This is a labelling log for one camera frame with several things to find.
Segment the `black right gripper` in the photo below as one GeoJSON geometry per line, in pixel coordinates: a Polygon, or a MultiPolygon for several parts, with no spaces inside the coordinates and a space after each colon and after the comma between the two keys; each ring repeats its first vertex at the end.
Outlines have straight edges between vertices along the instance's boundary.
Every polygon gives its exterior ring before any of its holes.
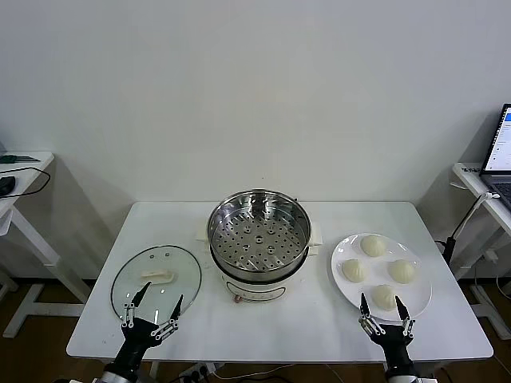
{"type": "Polygon", "coordinates": [[[383,349],[387,372],[413,372],[414,363],[407,352],[407,346],[412,342],[413,320],[399,296],[394,298],[401,326],[380,326],[370,314],[364,293],[361,293],[358,323],[370,335],[371,341],[383,349]]]}

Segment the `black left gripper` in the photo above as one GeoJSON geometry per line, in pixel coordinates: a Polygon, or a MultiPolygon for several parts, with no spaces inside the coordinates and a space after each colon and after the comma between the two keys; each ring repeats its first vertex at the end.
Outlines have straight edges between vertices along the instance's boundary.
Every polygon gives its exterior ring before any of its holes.
{"type": "Polygon", "coordinates": [[[159,326],[145,319],[134,317],[134,310],[141,304],[151,284],[151,282],[146,282],[135,293],[132,301],[124,304],[125,316],[121,323],[121,329],[125,340],[115,358],[115,364],[122,369],[137,370],[146,351],[160,344],[160,341],[157,340],[165,340],[178,330],[178,320],[184,300],[183,295],[177,301],[169,320],[159,326]]]}

